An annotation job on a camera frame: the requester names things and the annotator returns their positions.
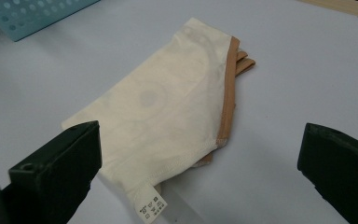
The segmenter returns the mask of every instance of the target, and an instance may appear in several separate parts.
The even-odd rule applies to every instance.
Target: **blue plastic basket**
[[[23,39],[99,0],[0,0],[0,28]]]

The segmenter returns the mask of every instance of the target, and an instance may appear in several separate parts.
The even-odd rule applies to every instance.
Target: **white table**
[[[156,223],[346,223],[296,161],[307,122],[358,139],[358,17],[295,0],[103,0],[17,43],[0,32],[1,188],[191,17],[236,36],[257,66],[237,80],[228,145],[164,185]],[[95,178],[70,223],[141,220]]]

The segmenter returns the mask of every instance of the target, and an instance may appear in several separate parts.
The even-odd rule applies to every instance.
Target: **garment tag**
[[[167,207],[167,203],[152,186],[145,186],[137,197],[135,209],[145,224],[152,223]]]

